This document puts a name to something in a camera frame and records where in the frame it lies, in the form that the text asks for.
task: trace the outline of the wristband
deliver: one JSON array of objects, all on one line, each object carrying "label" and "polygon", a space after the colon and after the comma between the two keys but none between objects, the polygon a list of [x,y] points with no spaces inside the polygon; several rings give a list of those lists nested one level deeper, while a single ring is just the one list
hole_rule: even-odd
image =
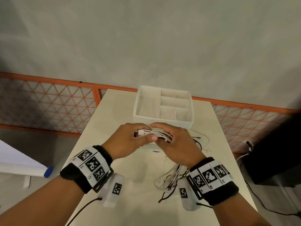
[{"label": "wristband", "polygon": [[85,194],[91,189],[97,193],[114,172],[111,163],[111,156],[102,146],[87,147],[70,159],[60,175],[75,181]]},{"label": "wristband", "polygon": [[187,177],[197,198],[216,205],[238,193],[229,171],[219,161],[208,157],[190,169]]}]

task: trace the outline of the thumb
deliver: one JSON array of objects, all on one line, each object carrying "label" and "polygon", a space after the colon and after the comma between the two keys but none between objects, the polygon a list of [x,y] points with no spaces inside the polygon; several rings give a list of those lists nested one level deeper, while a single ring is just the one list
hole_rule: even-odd
[{"label": "thumb", "polygon": [[163,151],[165,151],[170,143],[167,143],[165,140],[158,138],[158,140],[155,142],[156,145],[161,148]]},{"label": "thumb", "polygon": [[142,136],[142,137],[137,137],[135,140],[135,144],[136,144],[136,147],[139,148],[145,144],[154,142],[157,139],[158,139],[158,137],[155,135],[146,135],[146,136]]}]

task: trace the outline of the gray wall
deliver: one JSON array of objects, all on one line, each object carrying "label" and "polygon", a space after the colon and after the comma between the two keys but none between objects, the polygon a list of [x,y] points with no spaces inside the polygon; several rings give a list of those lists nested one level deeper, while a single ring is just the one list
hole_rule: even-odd
[{"label": "gray wall", "polygon": [[0,71],[290,108],[301,0],[0,0]]}]

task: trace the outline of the table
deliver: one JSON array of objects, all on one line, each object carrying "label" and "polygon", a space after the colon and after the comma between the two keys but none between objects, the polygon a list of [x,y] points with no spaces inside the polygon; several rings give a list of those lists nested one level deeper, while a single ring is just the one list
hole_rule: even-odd
[{"label": "table", "polygon": [[[135,98],[135,92],[108,89],[64,166],[85,147],[105,142],[121,124],[133,123]],[[205,155],[212,156],[225,165],[233,175],[240,194],[256,209],[211,103],[193,100],[193,105],[194,124],[191,129],[205,134],[210,140],[205,150],[211,152],[206,152]],[[112,168],[125,177],[116,207],[108,209],[97,204],[97,201],[93,202],[71,225],[219,225],[212,209],[202,206],[194,212],[186,211],[177,196],[165,203],[158,203],[162,191],[157,190],[153,182],[162,175],[164,159],[163,152],[138,149],[126,158],[115,160]],[[73,216],[96,197],[93,190],[86,194]]]}]

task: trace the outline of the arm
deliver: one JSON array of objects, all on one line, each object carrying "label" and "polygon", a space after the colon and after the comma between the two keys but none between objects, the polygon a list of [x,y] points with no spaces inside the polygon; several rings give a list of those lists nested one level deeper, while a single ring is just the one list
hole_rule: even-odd
[{"label": "arm", "polygon": [[[153,123],[150,126],[161,128],[173,135],[172,143],[158,139],[156,144],[175,163],[190,169],[206,158],[186,129],[166,123]],[[222,226],[270,225],[240,194],[236,194],[212,208]]]},{"label": "arm", "polygon": [[[121,125],[102,145],[113,160],[157,140],[154,135],[135,138],[134,131],[138,129],[150,128],[145,124]],[[0,215],[0,225],[64,226],[83,196],[74,181],[58,176]]]}]

